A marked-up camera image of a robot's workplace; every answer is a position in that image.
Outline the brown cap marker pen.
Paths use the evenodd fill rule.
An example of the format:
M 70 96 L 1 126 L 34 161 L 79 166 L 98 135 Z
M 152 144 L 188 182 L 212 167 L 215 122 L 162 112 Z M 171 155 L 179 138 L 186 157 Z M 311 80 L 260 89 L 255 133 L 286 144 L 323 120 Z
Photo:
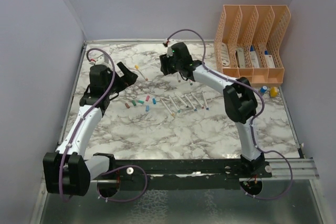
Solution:
M 164 105 L 165 109 L 168 111 L 168 113 L 172 116 L 175 117 L 175 114 L 172 112 L 172 110 L 167 106 L 166 102 L 161 99 L 162 104 Z

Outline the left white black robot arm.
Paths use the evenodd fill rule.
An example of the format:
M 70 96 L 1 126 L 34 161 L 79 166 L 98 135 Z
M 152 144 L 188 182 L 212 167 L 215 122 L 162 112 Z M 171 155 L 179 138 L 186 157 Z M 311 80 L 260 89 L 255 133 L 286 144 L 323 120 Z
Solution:
M 43 158 L 49 193 L 84 196 L 93 179 L 99 175 L 110 179 L 115 175 L 116 166 L 111 163 L 111 154 L 96 154 L 88 160 L 84 159 L 84 155 L 96 126 L 110 104 L 110 96 L 116 98 L 138 78 L 122 62 L 118 62 L 117 66 L 122 76 L 105 65 L 90 68 L 90 83 L 79 101 L 79 111 L 72 128 L 56 151 L 46 153 Z

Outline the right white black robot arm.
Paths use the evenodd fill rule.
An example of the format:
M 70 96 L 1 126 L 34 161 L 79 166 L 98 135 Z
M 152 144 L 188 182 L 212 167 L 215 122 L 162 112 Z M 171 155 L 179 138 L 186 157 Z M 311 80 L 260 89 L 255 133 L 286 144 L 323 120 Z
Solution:
M 161 72 L 179 73 L 183 78 L 204 84 L 221 93 L 226 115 L 236 124 L 241 143 L 241 171 L 246 177 L 254 177 L 265 162 L 264 154 L 258 148 L 254 119 L 257 100 L 254 89 L 245 77 L 235 79 L 208 68 L 204 62 L 192 59 L 183 42 L 167 48 L 160 55 Z

